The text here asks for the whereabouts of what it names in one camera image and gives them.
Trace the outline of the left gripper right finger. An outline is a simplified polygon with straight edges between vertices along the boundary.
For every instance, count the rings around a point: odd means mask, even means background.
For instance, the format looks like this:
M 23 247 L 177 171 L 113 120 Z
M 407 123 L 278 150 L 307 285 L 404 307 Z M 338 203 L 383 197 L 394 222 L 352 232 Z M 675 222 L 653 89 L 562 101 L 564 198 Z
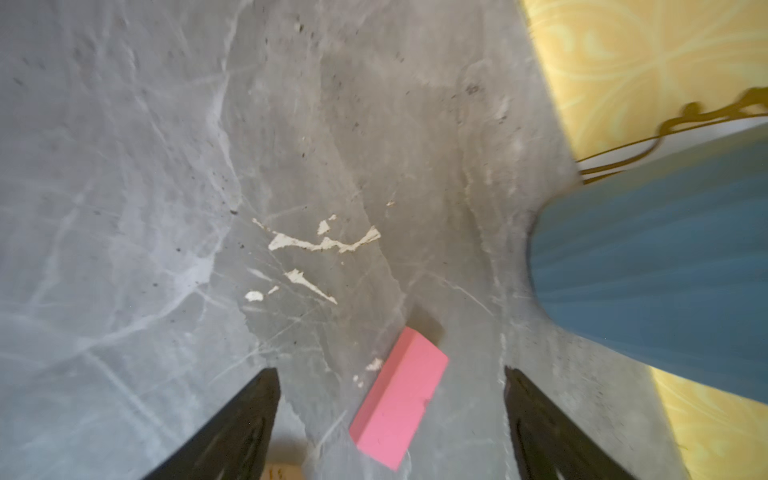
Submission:
M 505 376 L 505 406 L 522 479 L 634 479 L 521 370 L 506 367 Z

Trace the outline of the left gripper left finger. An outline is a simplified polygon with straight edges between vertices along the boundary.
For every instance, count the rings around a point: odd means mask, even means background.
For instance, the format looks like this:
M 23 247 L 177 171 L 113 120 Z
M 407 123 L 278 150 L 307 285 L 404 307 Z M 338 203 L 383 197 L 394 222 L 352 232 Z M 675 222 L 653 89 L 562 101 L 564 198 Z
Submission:
M 258 479 L 281 397 L 278 371 L 265 368 L 148 479 Z

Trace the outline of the pink block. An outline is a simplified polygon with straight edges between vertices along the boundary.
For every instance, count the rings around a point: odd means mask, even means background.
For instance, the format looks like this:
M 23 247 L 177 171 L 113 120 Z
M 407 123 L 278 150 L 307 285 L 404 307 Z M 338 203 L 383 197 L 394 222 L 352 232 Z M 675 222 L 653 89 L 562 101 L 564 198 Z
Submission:
M 431 341 L 405 328 L 349 427 L 358 450 L 398 470 L 448 363 Z

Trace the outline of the natural wood block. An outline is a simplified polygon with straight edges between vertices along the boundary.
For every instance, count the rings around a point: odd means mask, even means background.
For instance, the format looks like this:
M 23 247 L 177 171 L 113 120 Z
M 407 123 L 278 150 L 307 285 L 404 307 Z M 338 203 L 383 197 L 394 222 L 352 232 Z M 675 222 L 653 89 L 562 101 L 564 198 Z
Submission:
M 302 469 L 297 465 L 271 463 L 267 464 L 260 480 L 304 480 Z

